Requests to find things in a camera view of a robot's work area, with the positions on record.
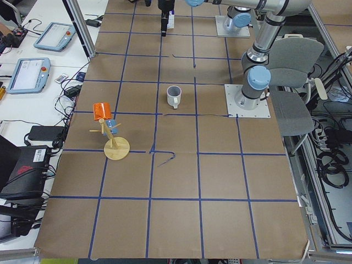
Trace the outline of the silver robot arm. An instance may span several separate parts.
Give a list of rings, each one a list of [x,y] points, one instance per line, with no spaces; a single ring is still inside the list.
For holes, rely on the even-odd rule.
[[[235,103],[240,108],[255,109],[271,80],[271,74],[264,63],[268,60],[269,51],[279,29],[284,25],[286,17],[299,14],[308,8],[311,1],[208,1],[208,3],[267,12],[252,47],[241,59],[244,84],[234,97]]]
[[[174,15],[175,1],[158,1],[158,8],[161,11],[161,33],[166,35],[169,17]],[[229,6],[227,8],[227,15],[216,16],[216,21],[222,24],[225,32],[234,32],[247,27],[251,23],[250,8]]]

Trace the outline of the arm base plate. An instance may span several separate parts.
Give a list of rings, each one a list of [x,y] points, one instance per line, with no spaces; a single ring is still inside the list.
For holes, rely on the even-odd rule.
[[[243,85],[225,84],[228,116],[231,118],[270,118],[265,91],[257,99],[248,99],[242,93]]]
[[[235,37],[249,38],[248,25],[251,23],[249,14],[238,14],[234,18],[229,16],[216,15],[217,36],[219,37]]]

